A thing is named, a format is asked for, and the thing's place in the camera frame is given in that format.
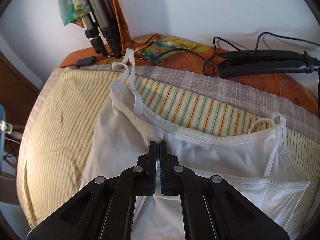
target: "striped fabric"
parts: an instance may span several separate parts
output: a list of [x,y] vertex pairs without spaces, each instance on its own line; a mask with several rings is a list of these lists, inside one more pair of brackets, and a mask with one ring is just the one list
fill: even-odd
[[[110,84],[119,75],[66,69],[44,102],[28,136],[24,163],[19,163],[18,168],[22,177],[20,202],[22,199],[32,228],[78,191],[97,115],[108,99]],[[136,77],[135,84],[144,103],[162,118],[215,136],[245,134],[259,119],[225,103],[151,79]],[[268,125],[263,123],[256,131],[266,128]],[[287,138],[294,159],[311,178],[286,226],[294,235],[301,229],[319,188],[320,146],[290,129]]]

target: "multicolored fabric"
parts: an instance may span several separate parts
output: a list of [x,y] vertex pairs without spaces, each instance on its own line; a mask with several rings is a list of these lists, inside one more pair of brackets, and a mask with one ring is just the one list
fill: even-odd
[[91,12],[87,0],[58,0],[63,25],[74,23],[84,28],[81,16]]
[[[65,69],[51,92],[45,87],[48,97],[37,110],[38,117],[28,120],[18,163],[18,196],[32,228],[79,190],[95,120],[108,98],[111,83],[119,75],[111,71]],[[216,136],[243,134],[259,118],[151,79],[136,77],[135,84],[152,111],[194,130]],[[262,124],[257,130],[267,127]],[[320,146],[290,129],[287,138],[295,161],[311,178],[286,227],[294,234],[300,231],[319,188]]]

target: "power adapter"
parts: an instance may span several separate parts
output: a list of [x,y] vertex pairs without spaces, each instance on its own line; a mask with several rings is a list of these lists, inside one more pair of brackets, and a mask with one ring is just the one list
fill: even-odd
[[91,66],[91,65],[94,65],[96,61],[97,61],[96,56],[82,58],[77,61],[76,67],[80,68],[80,67]]

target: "white fabric strap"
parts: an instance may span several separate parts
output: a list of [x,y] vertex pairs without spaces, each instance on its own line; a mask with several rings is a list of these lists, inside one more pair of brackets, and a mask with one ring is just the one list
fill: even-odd
[[131,63],[132,70],[131,75],[129,78],[129,90],[134,94],[135,101],[133,106],[133,112],[136,116],[141,117],[142,114],[142,107],[143,107],[143,100],[139,92],[137,91],[135,85],[134,85],[134,79],[135,79],[135,63],[134,63],[134,51],[133,49],[127,49],[124,55],[124,59],[121,62],[114,62],[112,63],[112,69],[119,69],[121,67],[125,67],[125,71],[119,79],[116,82],[119,82],[121,84],[124,84],[125,80],[127,79],[129,75],[129,67],[127,66],[127,62]]
[[276,152],[277,152],[277,149],[278,149],[280,132],[278,131],[278,128],[277,128],[276,123],[274,122],[274,119],[272,120],[272,119],[269,119],[269,118],[260,118],[259,120],[255,121],[255,122],[251,125],[248,133],[251,133],[258,124],[263,123],[263,122],[270,123],[271,126],[276,130],[275,146],[273,147],[273,150],[272,150],[272,152],[271,152],[271,155],[270,155],[270,158],[269,158],[269,161],[268,161],[266,170],[265,170],[265,172],[264,172],[264,174],[263,174],[263,177],[264,177],[264,178],[268,178],[268,177],[270,176],[270,172],[271,172],[273,160],[274,160],[274,158],[275,158],[275,155],[276,155]]

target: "gray cloth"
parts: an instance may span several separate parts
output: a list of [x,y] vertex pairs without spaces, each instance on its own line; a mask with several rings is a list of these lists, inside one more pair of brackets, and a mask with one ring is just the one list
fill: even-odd
[[[112,70],[111,65],[93,65],[81,69]],[[138,66],[136,67],[136,75],[221,101],[260,117],[270,117],[272,112],[278,111],[285,116],[288,128],[320,143],[319,118],[287,98],[263,92],[235,81],[159,66]]]

